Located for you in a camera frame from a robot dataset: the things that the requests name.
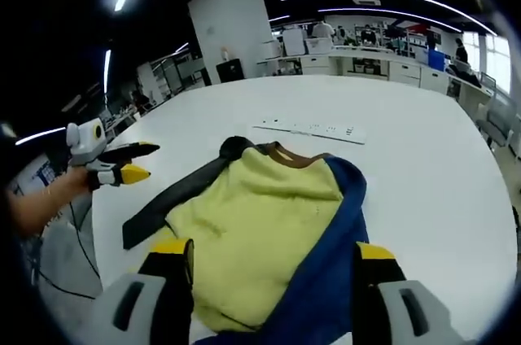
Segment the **window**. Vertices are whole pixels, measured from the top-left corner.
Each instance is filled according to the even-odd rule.
[[[487,35],[487,74],[500,89],[510,92],[510,48],[503,37]]]
[[[469,64],[473,70],[479,71],[479,36],[478,33],[464,32],[463,46],[469,56]]]

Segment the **white drawer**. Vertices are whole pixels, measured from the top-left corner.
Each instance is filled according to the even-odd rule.
[[[327,56],[305,56],[300,58],[302,68],[304,67],[329,67]]]
[[[330,67],[302,67],[304,75],[333,75]]]
[[[341,58],[340,62],[342,64],[342,75],[349,75],[349,73],[355,71],[352,65],[352,58]]]
[[[419,78],[412,78],[406,75],[393,75],[392,73],[389,75],[389,80],[392,82],[403,83],[405,85],[420,87]]]
[[[410,76],[420,79],[420,67],[407,63],[389,62],[389,76]]]
[[[449,78],[444,72],[436,71],[431,68],[422,68],[420,87],[422,89],[432,90],[446,95],[447,89],[449,88]]]

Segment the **blue container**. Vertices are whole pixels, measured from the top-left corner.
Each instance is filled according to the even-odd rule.
[[[445,54],[438,50],[429,50],[429,67],[443,72],[445,70]]]

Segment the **human arm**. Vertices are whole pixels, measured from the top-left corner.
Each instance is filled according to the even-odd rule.
[[[86,168],[70,168],[38,192],[25,196],[15,196],[8,192],[11,214],[20,236],[29,237],[40,233],[63,205],[88,192],[87,174]]]
[[[327,26],[329,27],[329,34],[330,34],[331,38],[333,38],[335,36],[335,34],[336,34],[335,28],[333,28],[329,24],[327,24]]]

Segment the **brown collar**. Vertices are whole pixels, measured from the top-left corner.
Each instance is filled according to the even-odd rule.
[[[279,164],[283,164],[289,168],[307,168],[310,164],[312,164],[315,160],[319,160],[324,158],[327,153],[315,155],[313,158],[306,158],[304,156],[300,156],[292,153],[291,151],[286,150],[279,142],[272,142],[266,145],[266,150],[268,151],[268,155],[271,159]],[[282,152],[284,155],[287,155],[291,159],[286,159],[281,156],[279,153]]]

